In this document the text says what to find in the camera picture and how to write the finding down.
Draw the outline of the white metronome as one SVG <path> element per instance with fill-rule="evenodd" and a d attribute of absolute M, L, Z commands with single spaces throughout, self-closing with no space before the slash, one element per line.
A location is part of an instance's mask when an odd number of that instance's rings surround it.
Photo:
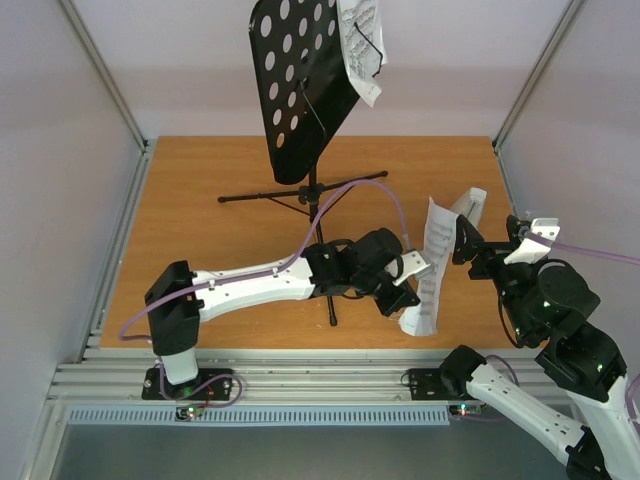
<path fill-rule="evenodd" d="M 472 187 L 450 207 L 450 210 L 455 214 L 463 215 L 475 228 L 478 228 L 486 199 L 485 190 Z"/>

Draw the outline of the black music stand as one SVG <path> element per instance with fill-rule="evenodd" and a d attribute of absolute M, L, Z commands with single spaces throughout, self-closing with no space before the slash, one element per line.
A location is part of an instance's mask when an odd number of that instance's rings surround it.
<path fill-rule="evenodd" d="M 351 186 L 319 182 L 317 164 L 358 101 L 343 63 L 337 4 L 259 1 L 249 39 L 271 168 L 284 187 L 262 197 L 277 204 L 297 198 L 296 211 L 321 243 L 321 196 L 332 190 L 344 196 Z"/>

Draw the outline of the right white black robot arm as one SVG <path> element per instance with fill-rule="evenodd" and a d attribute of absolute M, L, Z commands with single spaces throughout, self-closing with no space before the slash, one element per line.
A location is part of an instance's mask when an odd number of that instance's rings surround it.
<path fill-rule="evenodd" d="M 493 282 L 514 345 L 541 350 L 536 363 L 584 419 L 553 410 L 465 345 L 440 365 L 442 387 L 497 410 L 552 453 L 571 479 L 638 478 L 634 385 L 615 341 L 588 321 L 599 296 L 568 262 L 549 258 L 557 220 L 510 215 L 506 227 L 508 241 L 487 242 L 468 218 L 458 216 L 452 261 L 470 263 L 470 279 Z"/>

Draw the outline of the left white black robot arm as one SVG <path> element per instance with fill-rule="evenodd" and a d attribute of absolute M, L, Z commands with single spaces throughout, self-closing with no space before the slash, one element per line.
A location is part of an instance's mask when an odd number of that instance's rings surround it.
<path fill-rule="evenodd" d="M 416 250 L 404 250 L 387 228 L 353 241 L 315 243 L 271 263 L 229 271 L 193 271 L 171 263 L 144 296 L 154 354 L 165 384 L 179 398 L 195 395 L 202 375 L 195 347 L 201 324 L 237 310 L 278 301 L 369 297 L 389 317 L 420 299 L 409 279 L 430 269 Z"/>

